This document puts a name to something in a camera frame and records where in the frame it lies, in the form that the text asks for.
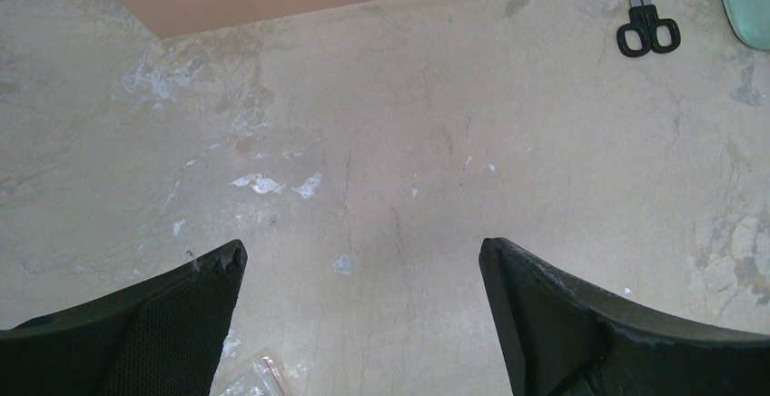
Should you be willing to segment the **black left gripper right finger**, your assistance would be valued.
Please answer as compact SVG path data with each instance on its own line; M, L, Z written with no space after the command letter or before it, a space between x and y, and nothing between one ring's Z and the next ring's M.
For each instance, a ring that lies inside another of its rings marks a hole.
M479 268L516 395L766 395L769 339L660 312L504 238Z

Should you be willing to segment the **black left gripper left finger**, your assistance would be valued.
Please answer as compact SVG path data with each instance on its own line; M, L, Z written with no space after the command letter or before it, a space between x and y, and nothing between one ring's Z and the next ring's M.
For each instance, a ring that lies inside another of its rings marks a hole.
M4 395L207 395L248 260L232 240L1 332Z

